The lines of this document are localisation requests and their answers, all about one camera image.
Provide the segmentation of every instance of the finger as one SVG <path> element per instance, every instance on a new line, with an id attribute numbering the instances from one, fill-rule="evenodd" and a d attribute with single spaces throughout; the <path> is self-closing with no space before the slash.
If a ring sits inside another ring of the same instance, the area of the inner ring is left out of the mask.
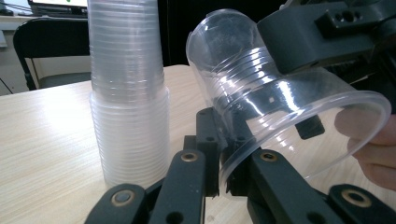
<path id="1" fill-rule="evenodd" d="M 396 115 L 390 116 L 385 127 L 370 142 L 384 146 L 396 146 Z"/>
<path id="2" fill-rule="evenodd" d="M 396 146 L 382 147 L 375 144 L 367 144 L 355 152 L 353 156 L 361 162 L 396 168 Z"/>
<path id="3" fill-rule="evenodd" d="M 378 125 L 379 115 L 359 107 L 345 108 L 335 116 L 334 126 L 339 133 L 355 139 L 366 139 Z"/>
<path id="4" fill-rule="evenodd" d="M 364 162 L 359 164 L 370 181 L 382 188 L 396 190 L 396 169 Z"/>

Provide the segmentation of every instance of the monitor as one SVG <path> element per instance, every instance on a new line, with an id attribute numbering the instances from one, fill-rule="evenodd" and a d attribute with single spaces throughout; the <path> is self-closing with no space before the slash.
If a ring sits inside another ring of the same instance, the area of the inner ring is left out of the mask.
<path id="1" fill-rule="evenodd" d="M 34 14 L 86 14 L 88 0 L 27 0 Z"/>

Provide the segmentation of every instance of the stack of plastic cups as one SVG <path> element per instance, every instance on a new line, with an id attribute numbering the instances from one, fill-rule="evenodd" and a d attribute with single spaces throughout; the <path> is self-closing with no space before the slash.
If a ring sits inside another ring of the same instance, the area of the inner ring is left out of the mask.
<path id="1" fill-rule="evenodd" d="M 169 166 L 157 0 L 90 0 L 91 110 L 106 183 L 144 188 Z"/>

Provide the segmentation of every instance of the wooden table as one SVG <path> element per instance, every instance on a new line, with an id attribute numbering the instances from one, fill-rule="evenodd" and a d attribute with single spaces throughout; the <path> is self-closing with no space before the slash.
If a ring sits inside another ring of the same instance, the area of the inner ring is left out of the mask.
<path id="1" fill-rule="evenodd" d="M 175 154 L 205 108 L 188 66 L 165 68 Z M 83 223 L 106 192 L 92 127 L 91 82 L 0 97 L 0 223 Z M 317 189 L 350 183 L 396 209 L 396 193 L 371 184 L 353 158 L 310 180 Z M 206 200 L 205 223 L 251 223 L 246 200 Z"/>

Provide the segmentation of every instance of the black plastic part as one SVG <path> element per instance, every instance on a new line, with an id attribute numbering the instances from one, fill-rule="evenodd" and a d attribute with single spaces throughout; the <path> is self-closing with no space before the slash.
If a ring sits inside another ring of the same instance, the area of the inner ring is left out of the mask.
<path id="1" fill-rule="evenodd" d="M 281 154 L 255 151 L 250 175 L 276 223 L 343 223 Z"/>
<path id="2" fill-rule="evenodd" d="M 371 87 L 374 91 L 382 93 L 392 105 L 392 114 L 396 114 L 396 47 L 386 50 L 379 59 L 380 76 L 375 77 L 377 86 Z"/>
<path id="3" fill-rule="evenodd" d="M 287 74 L 312 66 L 347 62 L 370 54 L 367 34 L 324 38 L 315 20 L 328 10 L 347 9 L 342 2 L 286 7 L 258 23 L 258 29 L 279 72 Z"/>
<path id="4" fill-rule="evenodd" d="M 151 185 L 146 189 L 146 207 L 148 211 L 154 209 L 155 203 L 157 202 L 158 195 L 160 194 L 163 186 L 163 179 L 157 181 L 157 183 Z"/>
<path id="5" fill-rule="evenodd" d="M 251 133 L 246 120 L 241 113 L 234 112 L 231 114 L 234 136 L 233 139 L 229 139 L 229 146 L 225 148 L 221 154 L 221 161 L 225 162 L 233 153 L 246 143 L 247 140 L 251 139 L 253 134 Z M 248 160 L 243 160 L 233 170 L 227 179 L 227 191 L 233 196 L 247 196 L 248 195 Z"/>
<path id="6" fill-rule="evenodd" d="M 262 204 L 256 203 L 250 198 L 247 198 L 247 210 L 254 224 L 276 224 L 276 220 L 268 207 L 262 206 Z"/>
<path id="7" fill-rule="evenodd" d="M 145 190 L 142 187 L 130 184 L 117 185 L 103 195 L 91 210 L 85 223 L 146 223 L 149 213 L 143 204 L 145 204 Z"/>
<path id="8" fill-rule="evenodd" d="M 380 22 L 396 15 L 396 2 L 382 0 L 367 6 L 327 10 L 316 20 L 324 37 L 369 32 Z"/>
<path id="9" fill-rule="evenodd" d="M 205 214 L 205 155 L 198 150 L 179 151 L 168 174 L 149 223 L 203 223 Z"/>
<path id="10" fill-rule="evenodd" d="M 324 127 L 318 115 L 305 119 L 295 125 L 301 139 L 306 140 L 324 133 Z"/>
<path id="11" fill-rule="evenodd" d="M 196 149 L 197 148 L 197 138 L 195 135 L 184 136 L 183 149 Z"/>
<path id="12" fill-rule="evenodd" d="M 396 223 L 396 213 L 372 193 L 352 185 L 330 189 L 328 203 L 346 223 Z"/>
<path id="13" fill-rule="evenodd" d="M 205 194 L 207 197 L 215 197 L 219 195 L 220 144 L 218 129 L 213 119 L 213 108 L 209 107 L 199 111 L 196 120 L 196 149 L 204 153 L 206 158 Z"/>

